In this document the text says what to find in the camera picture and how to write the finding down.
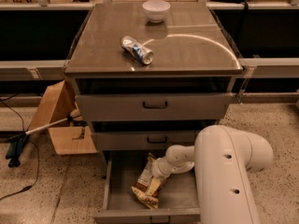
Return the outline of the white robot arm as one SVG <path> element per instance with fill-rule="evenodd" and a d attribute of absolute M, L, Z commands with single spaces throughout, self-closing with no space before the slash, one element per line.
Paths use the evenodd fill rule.
<path fill-rule="evenodd" d="M 263 137 L 222 125 L 203 129 L 190 147 L 173 145 L 152 164 L 154 180 L 194 165 L 201 224 L 261 224 L 248 173 L 273 161 Z"/>

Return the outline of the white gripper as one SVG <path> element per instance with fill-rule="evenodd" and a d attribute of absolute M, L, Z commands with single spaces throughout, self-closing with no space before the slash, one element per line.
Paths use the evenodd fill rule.
<path fill-rule="evenodd" d="M 158 158 L 152 164 L 152 178 L 146 190 L 146 194 L 152 197 L 157 197 L 159 191 L 164 187 L 166 178 L 172 174 L 172 165 L 166 158 Z"/>

